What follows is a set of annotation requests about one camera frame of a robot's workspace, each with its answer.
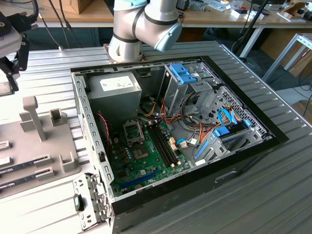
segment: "slotted metal table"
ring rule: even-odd
[[[312,227],[312,126],[254,72],[215,41],[177,43],[161,53],[144,46],[147,59],[208,55],[279,126],[289,141],[250,171],[225,185],[126,231],[146,233],[309,233]],[[103,48],[37,51],[18,80],[20,91],[1,97],[0,123],[16,121],[19,99],[36,95],[37,111],[62,108],[82,165],[91,172],[79,126],[69,69],[108,64]],[[81,233],[72,179],[79,174],[0,200],[3,233]],[[105,223],[89,233],[106,234]]]

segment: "wooden desk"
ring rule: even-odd
[[[2,1],[0,1],[0,10],[5,16],[22,12],[21,9]],[[39,11],[49,27],[60,27],[58,18],[56,17],[51,7],[39,5]],[[64,13],[66,19],[71,23],[72,27],[112,27],[114,22],[114,17],[105,4],[104,0],[94,0],[79,15],[70,12]],[[44,27],[40,18],[38,18],[36,24],[39,27]]]
[[[250,3],[244,4],[247,9],[250,8]],[[0,9],[4,15],[11,15],[16,12],[21,12],[20,9],[13,5],[0,1]],[[60,24],[52,11],[52,8],[40,6],[40,12],[50,27],[60,27]],[[289,23],[279,17],[276,10],[270,10],[270,15],[264,19],[258,20],[254,25],[255,31],[248,41],[246,47],[241,53],[241,57],[245,57],[252,46],[260,36],[264,28],[312,28],[312,22],[307,23]],[[104,0],[94,0],[80,15],[65,12],[67,20],[72,27],[112,27],[114,17],[105,4]],[[242,28],[245,24],[245,19],[236,19],[231,16],[230,11],[219,12],[211,7],[206,6],[205,12],[187,10],[184,13],[183,27],[192,28]],[[43,23],[39,19],[37,22],[39,27],[43,27]]]

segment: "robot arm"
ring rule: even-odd
[[[30,16],[24,12],[5,17],[0,12],[0,69],[9,81],[9,85],[0,86],[0,95],[18,91],[15,80],[20,76],[19,71],[27,69],[29,41],[23,33],[37,27],[32,24],[39,14],[37,0],[32,0],[32,4],[34,12]],[[6,56],[13,52],[16,55],[10,61]]]
[[[142,42],[161,52],[169,50],[180,36],[177,0],[115,0],[114,35],[109,56],[117,62],[139,61]]]

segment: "green circuit board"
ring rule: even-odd
[[[158,143],[153,142],[147,128],[147,125],[142,126],[144,143],[134,144],[132,147],[128,146],[123,130],[115,133],[118,142],[114,142],[109,151],[109,161],[115,177],[112,182],[115,196],[120,196],[190,168],[180,150],[171,150],[177,159],[177,163],[174,166],[166,165],[157,150],[156,145]],[[164,134],[165,143],[170,146],[168,138],[171,137],[171,134],[166,124],[158,123],[158,128]],[[137,135],[135,132],[137,128],[131,128],[129,131],[127,129],[128,135]]]

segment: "power supply label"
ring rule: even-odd
[[[128,76],[102,79],[100,81],[100,84],[102,86],[103,91],[124,89],[134,86],[132,81],[130,80],[130,77]]]

